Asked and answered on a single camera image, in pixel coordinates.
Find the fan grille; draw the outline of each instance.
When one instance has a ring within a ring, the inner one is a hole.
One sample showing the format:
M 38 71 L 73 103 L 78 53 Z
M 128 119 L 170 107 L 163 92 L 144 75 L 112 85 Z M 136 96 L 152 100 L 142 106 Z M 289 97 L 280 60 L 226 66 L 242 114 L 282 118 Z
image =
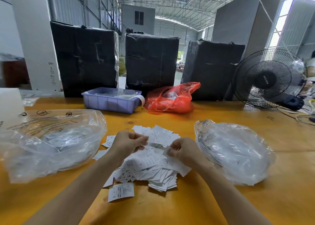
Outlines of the fan grille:
M 297 55 L 282 49 L 266 49 L 239 63 L 231 86 L 245 104 L 272 108 L 278 106 L 277 101 L 287 102 L 288 95 L 297 96 L 306 78 L 305 64 Z

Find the red plastic bag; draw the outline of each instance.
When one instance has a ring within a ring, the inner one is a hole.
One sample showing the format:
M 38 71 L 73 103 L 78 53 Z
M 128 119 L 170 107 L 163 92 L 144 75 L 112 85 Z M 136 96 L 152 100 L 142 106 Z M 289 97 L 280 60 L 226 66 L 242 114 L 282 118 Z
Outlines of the red plastic bag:
M 200 82 L 188 82 L 155 89 L 148 92 L 144 108 L 150 111 L 191 112 L 194 110 L 191 94 L 200 86 Z

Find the yellow table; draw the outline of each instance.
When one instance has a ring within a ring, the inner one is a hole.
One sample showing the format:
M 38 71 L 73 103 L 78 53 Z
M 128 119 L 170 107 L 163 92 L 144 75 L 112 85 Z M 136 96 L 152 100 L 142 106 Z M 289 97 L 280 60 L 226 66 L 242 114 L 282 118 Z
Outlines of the yellow table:
M 157 124 L 194 139 L 194 123 L 204 119 L 248 126 L 277 152 L 277 161 L 266 180 L 254 187 L 239 186 L 239 191 L 274 224 L 315 223 L 314 127 L 274 110 L 246 109 L 241 102 L 196 102 L 194 106 L 193 112 L 184 115 L 148 112 L 140 107 L 132 115 L 103 112 L 107 135 L 134 125 Z M 84 105 L 82 99 L 42 98 L 27 109 L 84 109 Z M 27 184 L 10 184 L 1 165 L 0 224 L 23 223 L 91 163 Z M 133 198 L 112 203 L 107 202 L 108 189 L 102 189 L 80 224 L 226 224 L 211 191 L 196 172 L 179 176 L 177 185 L 176 189 L 159 193 L 148 190 L 146 181 L 135 181 Z

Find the purple plastic tray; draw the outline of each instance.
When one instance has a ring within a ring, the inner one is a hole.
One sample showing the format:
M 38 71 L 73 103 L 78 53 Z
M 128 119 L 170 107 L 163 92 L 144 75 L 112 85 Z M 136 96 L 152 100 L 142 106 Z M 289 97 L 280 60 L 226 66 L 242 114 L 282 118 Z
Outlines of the purple plastic tray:
M 111 96 L 99 96 L 95 95 L 96 93 L 111 93 L 118 91 L 116 88 L 106 88 L 99 87 L 93 90 L 89 90 L 83 92 L 81 95 L 83 96 L 84 105 L 87 109 L 95 109 L 95 110 L 105 110 L 105 111 L 114 111 L 126 114 L 132 114 L 138 105 L 141 103 L 139 98 L 132 99 L 122 99 Z M 130 90 L 124 89 L 124 92 L 128 95 Z

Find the black wrapped package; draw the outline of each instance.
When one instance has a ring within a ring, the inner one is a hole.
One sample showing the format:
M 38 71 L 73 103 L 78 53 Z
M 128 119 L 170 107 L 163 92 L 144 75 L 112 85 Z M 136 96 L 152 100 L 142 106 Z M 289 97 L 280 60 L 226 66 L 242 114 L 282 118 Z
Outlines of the black wrapped package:
M 173 86 L 178 55 L 178 37 L 126 34 L 126 88 L 148 91 Z
M 113 30 L 50 22 L 65 97 L 118 87 L 118 34 Z
M 234 43 L 189 42 L 181 83 L 201 83 L 192 99 L 223 100 L 244 49 Z

